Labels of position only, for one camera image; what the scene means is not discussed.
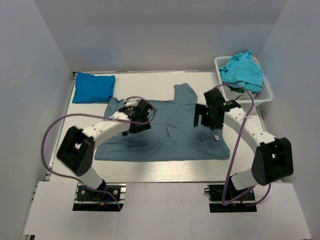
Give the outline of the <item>grey-blue t shirt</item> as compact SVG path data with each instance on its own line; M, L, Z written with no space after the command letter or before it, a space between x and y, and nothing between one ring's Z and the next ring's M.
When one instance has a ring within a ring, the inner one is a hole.
M230 150L222 130L193 126L197 101L197 94L187 83L175 85L172 100L149 100L157 110L150 129L106 140L94 158L126 162L228 159Z

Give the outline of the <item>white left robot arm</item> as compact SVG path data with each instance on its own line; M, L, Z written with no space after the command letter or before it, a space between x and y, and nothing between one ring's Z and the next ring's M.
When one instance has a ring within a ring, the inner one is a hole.
M91 191L102 192L106 182L92 166L95 149L119 134L136 134L151 128L156 109L146 100L129 98L124 107L104 120L87 126L69 128L57 152L57 158Z

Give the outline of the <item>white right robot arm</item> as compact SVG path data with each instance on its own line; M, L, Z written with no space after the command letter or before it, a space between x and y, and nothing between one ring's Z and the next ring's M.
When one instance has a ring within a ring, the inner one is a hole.
M254 153L251 168L228 178L236 190L265 186L294 173L292 145L287 138L277 138L266 132L249 119L249 113L239 103L226 101L217 88L205 92L204 98L205 105L195 106L194 127L201 124L221 130L228 125Z

